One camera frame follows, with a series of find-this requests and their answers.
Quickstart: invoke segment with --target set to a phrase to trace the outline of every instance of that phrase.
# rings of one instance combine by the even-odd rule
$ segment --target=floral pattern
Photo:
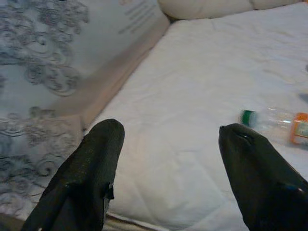
[[[26,218],[80,140],[55,112],[33,107],[29,118],[0,119],[0,212]],[[21,148],[18,140],[23,140]]]
[[[69,43],[80,34],[81,22],[89,22],[87,6],[77,0],[7,2],[0,7],[0,64],[24,67],[29,83],[53,94],[72,94],[81,76],[70,66]]]

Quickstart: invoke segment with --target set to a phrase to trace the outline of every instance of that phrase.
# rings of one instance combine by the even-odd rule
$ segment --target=quilted fabric
[[[308,111],[307,21],[298,3],[173,24],[95,122],[126,130],[110,215],[156,230],[247,230],[218,129],[242,109]],[[308,179],[307,150],[273,144]]]

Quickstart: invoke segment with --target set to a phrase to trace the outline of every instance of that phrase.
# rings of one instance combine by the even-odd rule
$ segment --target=white bed sheet
[[[95,122],[126,138],[109,214],[156,230],[247,230],[218,149],[242,109],[308,111],[308,4],[179,21]],[[274,143],[308,179],[308,152]]]

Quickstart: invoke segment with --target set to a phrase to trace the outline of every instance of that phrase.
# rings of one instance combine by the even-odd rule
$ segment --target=orange bottle label
[[[297,113],[292,124],[290,140],[294,144],[308,145],[308,114]]]

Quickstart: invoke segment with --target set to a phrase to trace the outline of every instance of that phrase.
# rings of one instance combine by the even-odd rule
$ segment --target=mattress
[[[173,24],[92,124],[126,130],[109,215],[162,231],[247,230],[218,129],[243,109],[308,111],[307,38],[306,3]],[[308,180],[308,151],[273,145]]]

